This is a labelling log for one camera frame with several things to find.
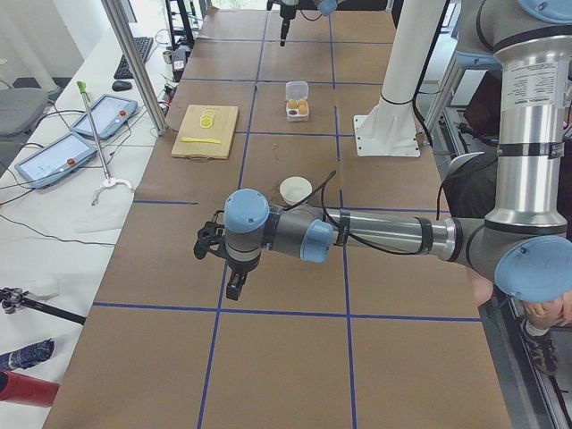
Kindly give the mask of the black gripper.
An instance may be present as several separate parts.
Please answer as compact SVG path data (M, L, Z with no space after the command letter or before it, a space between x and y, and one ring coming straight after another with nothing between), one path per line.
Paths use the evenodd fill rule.
M227 265L231 269L230 278L225 287L225 297L227 299L239 299L248 274L258 266L261 250L257 249L244 253L226 249L225 256Z
M285 46L290 31L290 21L296 17L297 0L281 0L280 16L283 18L280 34L280 46Z

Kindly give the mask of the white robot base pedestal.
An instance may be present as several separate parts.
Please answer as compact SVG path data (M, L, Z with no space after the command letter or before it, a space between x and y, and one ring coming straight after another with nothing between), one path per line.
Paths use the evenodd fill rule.
M448 4L444 0L403 2L379 102L369 114L354 117L358 156L420 156L416 91Z

